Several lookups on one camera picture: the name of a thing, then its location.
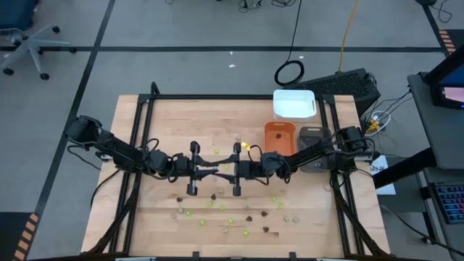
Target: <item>wooden table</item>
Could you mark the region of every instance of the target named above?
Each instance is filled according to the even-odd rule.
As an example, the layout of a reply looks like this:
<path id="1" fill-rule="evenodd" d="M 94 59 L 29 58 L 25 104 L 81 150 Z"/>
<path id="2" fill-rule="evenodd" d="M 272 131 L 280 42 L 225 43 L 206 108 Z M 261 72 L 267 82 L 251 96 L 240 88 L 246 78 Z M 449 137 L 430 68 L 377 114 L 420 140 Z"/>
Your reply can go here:
<path id="1" fill-rule="evenodd" d="M 111 131 L 129 142 L 136 110 L 137 96 L 120 96 Z M 336 108 L 341 128 L 359 125 L 352 96 L 336 96 Z M 330 109 L 329 126 L 332 128 Z M 232 153 L 236 138 L 248 144 L 263 146 L 264 125 L 273 120 L 272 100 L 156 100 L 149 138 L 160 140 L 158 148 L 169 155 L 183 152 L 190 155 L 189 144 L 197 141 L 200 155 L 206 160 L 218 160 Z M 320 116 L 314 116 L 302 126 L 321 126 Z M 138 132 L 137 145 L 142 131 Z M 253 151 L 252 156 L 259 157 Z M 358 164 L 370 171 L 368 164 Z M 230 165 L 221 166 L 222 173 L 232 173 Z M 115 171 L 112 162 L 103 163 L 99 182 Z M 104 234 L 113 221 L 122 174 L 105 184 L 94 200 L 82 250 L 89 250 Z M 389 252 L 384 223 L 378 205 L 372 178 L 361 172 L 351 175 L 357 213 L 360 222 L 378 245 Z M 176 183 L 158 181 L 143 175 L 133 229 L 130 255 L 191 257 L 200 252 L 201 257 L 288 257 L 296 252 L 298 257 L 343 257 L 336 207 L 329 174 L 297 172 L 291 183 L 285 184 L 273 176 L 270 185 L 257 181 L 242 181 L 241 197 L 232 196 L 232 185 L 227 181 L 207 177 L 198 182 L 198 196 L 186 195 L 188 178 Z M 212 194 L 217 199 L 210 207 Z M 278 210 L 278 203 L 284 208 Z M 192 215 L 178 213 L 179 207 L 191 210 Z M 262 217 L 261 212 L 269 213 Z M 299 222 L 286 223 L 283 216 L 299 218 Z M 245 221 L 248 216 L 252 222 Z M 199 221 L 207 224 L 200 226 Z M 269 227 L 264 233 L 262 227 Z M 122 249 L 126 224 L 120 228 L 118 250 Z M 347 220 L 351 251 L 355 252 L 352 226 Z"/>

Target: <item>white bin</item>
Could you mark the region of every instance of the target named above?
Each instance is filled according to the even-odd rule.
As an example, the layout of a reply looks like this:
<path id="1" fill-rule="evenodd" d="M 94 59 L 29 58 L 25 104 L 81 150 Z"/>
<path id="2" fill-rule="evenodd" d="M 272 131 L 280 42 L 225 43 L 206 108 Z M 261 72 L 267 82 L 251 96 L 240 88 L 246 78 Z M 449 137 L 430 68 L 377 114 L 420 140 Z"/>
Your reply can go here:
<path id="1" fill-rule="evenodd" d="M 306 123 L 316 115 L 314 93 L 301 90 L 275 90 L 273 108 L 274 120 Z"/>

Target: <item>keyboard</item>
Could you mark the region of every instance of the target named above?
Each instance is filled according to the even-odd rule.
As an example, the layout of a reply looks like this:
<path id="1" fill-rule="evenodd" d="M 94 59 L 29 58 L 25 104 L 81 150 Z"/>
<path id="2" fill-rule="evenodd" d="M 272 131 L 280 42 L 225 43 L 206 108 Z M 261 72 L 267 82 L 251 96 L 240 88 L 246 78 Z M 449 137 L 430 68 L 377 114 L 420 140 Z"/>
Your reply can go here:
<path id="1" fill-rule="evenodd" d="M 311 90 L 315 94 L 338 94 L 362 97 L 369 94 L 366 81 L 357 73 L 350 73 L 340 77 L 314 81 L 298 86 L 301 90 Z"/>
<path id="2" fill-rule="evenodd" d="M 285 90 L 310 90 L 316 95 L 352 95 L 358 115 L 364 113 L 380 97 L 365 69 L 341 72 L 314 80 L 284 86 Z"/>
<path id="3" fill-rule="evenodd" d="M 432 188 L 447 224 L 464 223 L 464 183 L 434 183 Z"/>

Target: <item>concrete floor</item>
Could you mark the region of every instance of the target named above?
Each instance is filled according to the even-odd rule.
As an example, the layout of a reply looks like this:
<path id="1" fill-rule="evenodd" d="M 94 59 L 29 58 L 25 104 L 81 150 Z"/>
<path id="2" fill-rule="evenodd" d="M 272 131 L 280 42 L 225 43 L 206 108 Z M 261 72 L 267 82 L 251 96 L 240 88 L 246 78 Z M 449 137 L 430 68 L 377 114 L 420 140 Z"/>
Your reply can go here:
<path id="1" fill-rule="evenodd" d="M 110 0 L 42 0 L 34 26 L 61 27 L 52 39 L 73 46 L 93 46 Z M 238 12 L 238 0 L 117 0 L 101 46 L 288 46 L 297 4 L 277 8 L 264 0 L 260 9 Z M 304 0 L 295 46 L 340 46 L 355 0 Z M 462 3 L 450 1 L 452 22 L 440 28 L 461 29 Z M 439 47 L 421 6 L 414 0 L 360 0 L 347 39 L 353 47 Z M 78 115 L 95 117 L 109 128 L 117 98 L 149 91 L 156 81 L 164 94 L 271 94 L 277 67 L 288 52 L 278 51 L 100 51 L 78 108 Z M 0 52 L 0 62 L 6 52 Z M 43 81 L 30 59 L 14 66 L 13 76 L 0 74 L 0 148 L 4 169 L 0 211 L 33 212 L 46 180 L 71 104 L 80 85 L 89 51 L 46 52 L 41 61 L 50 74 Z M 294 52 L 306 74 L 303 80 L 336 71 L 339 53 Z M 427 71 L 444 59 L 441 52 L 347 52 L 343 70 L 364 67 L 378 81 L 381 99 L 407 91 L 406 77 Z M 285 78 L 297 72 L 288 69 Z M 413 101 L 393 114 L 385 133 L 376 138 L 384 153 L 409 156 L 428 146 Z M 98 162 L 94 157 L 86 157 Z M 90 211 L 89 200 L 98 172 L 65 153 L 54 181 L 30 259 L 78 254 Z M 402 214 L 422 231 L 420 215 Z M 419 237 L 388 214 L 384 215 L 391 251 L 400 257 L 447 260 L 437 246 Z"/>

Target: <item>white paper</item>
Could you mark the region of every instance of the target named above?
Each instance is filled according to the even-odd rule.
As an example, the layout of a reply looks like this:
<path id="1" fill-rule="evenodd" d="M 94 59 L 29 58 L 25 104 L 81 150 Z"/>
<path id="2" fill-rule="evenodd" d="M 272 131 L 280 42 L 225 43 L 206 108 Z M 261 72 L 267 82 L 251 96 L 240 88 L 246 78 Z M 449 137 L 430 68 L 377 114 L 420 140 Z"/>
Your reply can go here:
<path id="1" fill-rule="evenodd" d="M 382 170 L 385 170 L 389 167 L 388 163 L 386 163 L 386 158 L 384 155 L 381 155 L 376 160 L 372 162 L 370 165 L 370 173 L 375 175 Z M 386 185 L 381 188 L 377 188 L 377 195 L 396 195 L 397 192 L 394 190 L 393 183 Z"/>

